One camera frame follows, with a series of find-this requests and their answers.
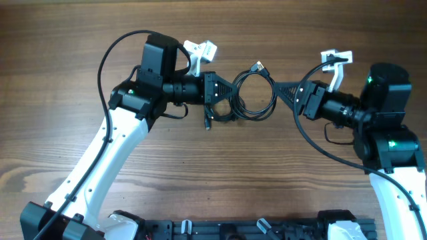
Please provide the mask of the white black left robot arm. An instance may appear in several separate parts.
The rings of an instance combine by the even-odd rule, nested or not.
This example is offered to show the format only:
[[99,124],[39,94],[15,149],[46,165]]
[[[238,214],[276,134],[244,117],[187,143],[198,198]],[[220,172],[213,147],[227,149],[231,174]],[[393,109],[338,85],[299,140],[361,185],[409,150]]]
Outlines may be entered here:
[[101,101],[104,119],[93,141],[44,204],[28,203],[20,216],[25,239],[150,239],[145,221],[125,211],[99,220],[107,192],[123,164],[169,103],[208,106],[236,92],[213,71],[201,71],[217,47],[180,43],[147,32],[142,60]]

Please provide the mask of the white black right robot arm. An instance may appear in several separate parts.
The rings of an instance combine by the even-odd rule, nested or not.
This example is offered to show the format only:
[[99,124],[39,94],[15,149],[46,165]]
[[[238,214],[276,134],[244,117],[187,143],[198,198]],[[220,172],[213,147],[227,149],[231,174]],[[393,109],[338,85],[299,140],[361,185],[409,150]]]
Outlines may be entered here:
[[[298,82],[276,83],[274,93],[292,110],[299,132],[314,149],[369,176],[387,238],[425,239],[426,164],[418,137],[403,124],[412,90],[409,74],[395,64],[375,63],[359,97],[338,91],[337,80],[330,84],[310,80],[329,66],[339,73],[346,62],[337,58],[321,63]],[[337,157],[314,143],[304,131],[300,115],[352,129],[352,145],[362,164]]]

